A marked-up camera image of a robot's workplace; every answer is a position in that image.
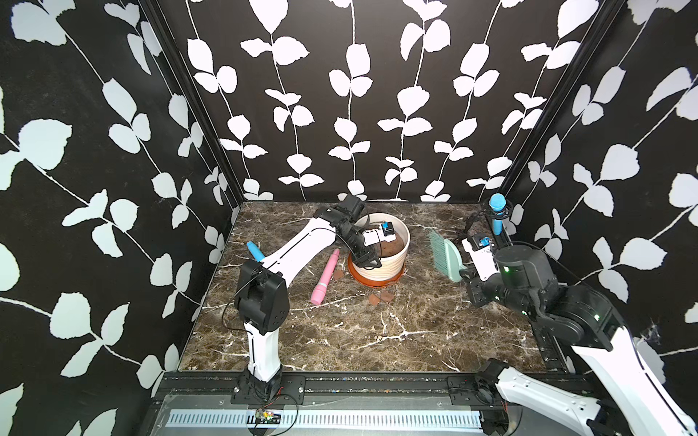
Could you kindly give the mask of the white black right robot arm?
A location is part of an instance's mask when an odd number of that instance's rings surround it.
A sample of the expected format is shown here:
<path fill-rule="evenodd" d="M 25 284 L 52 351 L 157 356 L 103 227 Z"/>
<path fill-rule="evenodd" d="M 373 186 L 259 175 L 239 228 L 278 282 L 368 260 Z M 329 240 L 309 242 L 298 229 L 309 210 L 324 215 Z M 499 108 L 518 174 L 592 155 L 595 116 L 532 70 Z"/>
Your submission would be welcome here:
<path fill-rule="evenodd" d="M 694 435 L 695 421 L 672 399 L 638 352 L 625 321 L 604 294 L 563 286 L 545 253 L 510 245 L 491 256 L 494 272 L 472 278 L 477 307 L 498 303 L 526 316 L 583 359 L 603 386 L 602 399 L 567 392 L 491 359 L 480 390 L 556 421 L 578 435 Z"/>

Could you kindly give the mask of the white ceramic pot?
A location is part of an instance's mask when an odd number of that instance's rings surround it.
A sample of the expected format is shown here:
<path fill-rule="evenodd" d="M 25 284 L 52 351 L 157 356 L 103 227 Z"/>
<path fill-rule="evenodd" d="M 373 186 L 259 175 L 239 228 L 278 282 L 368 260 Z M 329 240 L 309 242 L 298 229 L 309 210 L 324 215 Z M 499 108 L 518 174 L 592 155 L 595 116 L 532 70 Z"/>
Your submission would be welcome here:
<path fill-rule="evenodd" d="M 369 223 L 378 223 L 378 222 L 392 222 L 394 225 L 394 229 L 396 229 L 396 233 L 399 234 L 403 240 L 405 241 L 405 248 L 403 249 L 402 252 L 400 252 L 398 255 L 387 257 L 387 258 L 381 258 L 380 260 L 382 263 L 382 266 L 379 268 L 374 268 L 374 269 L 364 269 L 360 268 L 361 274 L 363 274 L 366 277 L 371 277 L 374 278 L 375 280 L 382 280 L 385 278 L 390 278 L 392 277 L 399 269 L 400 265 L 402 263 L 405 263 L 405 259 L 407 257 L 407 251 L 408 247 L 410 245 L 411 237 L 410 237 L 410 232 L 406 226 L 406 224 L 401 221 L 399 218 L 396 216 L 393 216 L 391 214 L 383 214 L 383 213 L 372 213 L 372 214 L 367 214 L 363 217 L 361 217 L 358 222 L 356 223 L 359 227 L 367 227 Z M 373 246 L 376 249 L 377 254 L 379 255 L 378 249 L 380 248 L 379 245 L 374 245 Z"/>

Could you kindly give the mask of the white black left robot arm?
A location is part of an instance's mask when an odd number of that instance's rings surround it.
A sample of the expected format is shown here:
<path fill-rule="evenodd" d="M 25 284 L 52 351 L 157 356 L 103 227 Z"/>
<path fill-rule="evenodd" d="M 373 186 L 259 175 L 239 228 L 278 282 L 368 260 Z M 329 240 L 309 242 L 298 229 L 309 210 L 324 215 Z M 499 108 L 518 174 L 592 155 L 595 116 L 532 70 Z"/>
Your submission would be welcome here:
<path fill-rule="evenodd" d="M 319 208 L 301 232 L 263 261 L 241 267 L 234 304 L 248 335 L 253 379 L 270 384 L 280 378 L 279 332 L 290 312 L 288 287 L 326 247 L 342 243 L 359 267 L 382 265 L 379 254 L 365 242 L 356 222 L 365 202 L 354 195 L 337 205 Z"/>

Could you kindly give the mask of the mint green scrub brush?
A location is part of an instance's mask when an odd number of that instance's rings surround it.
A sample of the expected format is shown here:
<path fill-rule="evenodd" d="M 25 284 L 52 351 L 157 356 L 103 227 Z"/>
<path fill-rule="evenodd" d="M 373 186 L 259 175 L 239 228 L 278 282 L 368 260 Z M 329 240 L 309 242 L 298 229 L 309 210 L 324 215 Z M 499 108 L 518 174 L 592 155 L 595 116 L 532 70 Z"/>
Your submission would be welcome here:
<path fill-rule="evenodd" d="M 465 266 L 456 245 L 434 230 L 429 233 L 429 241 L 434 257 L 434 268 L 454 283 L 463 281 L 461 272 Z"/>

